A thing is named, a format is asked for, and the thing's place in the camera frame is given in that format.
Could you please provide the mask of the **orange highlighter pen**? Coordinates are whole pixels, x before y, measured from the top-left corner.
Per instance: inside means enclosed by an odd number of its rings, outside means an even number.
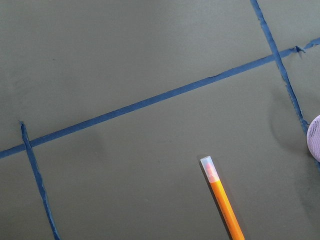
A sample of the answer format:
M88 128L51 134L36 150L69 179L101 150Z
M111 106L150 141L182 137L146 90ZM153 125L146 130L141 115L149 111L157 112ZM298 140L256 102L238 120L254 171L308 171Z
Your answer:
M212 158L210 156L206 156L201 158L200 162L205 171L210 187L214 193L219 209L223 215L231 238L233 240L244 240L245 236L233 211Z

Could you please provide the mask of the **pink mesh pen holder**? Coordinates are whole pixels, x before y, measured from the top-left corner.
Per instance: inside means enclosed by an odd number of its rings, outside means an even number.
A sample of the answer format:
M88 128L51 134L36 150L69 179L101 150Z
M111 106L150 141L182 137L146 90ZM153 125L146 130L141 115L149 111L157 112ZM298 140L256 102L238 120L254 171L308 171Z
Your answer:
M320 161L320 115L309 125L306 135L307 147L316 161Z

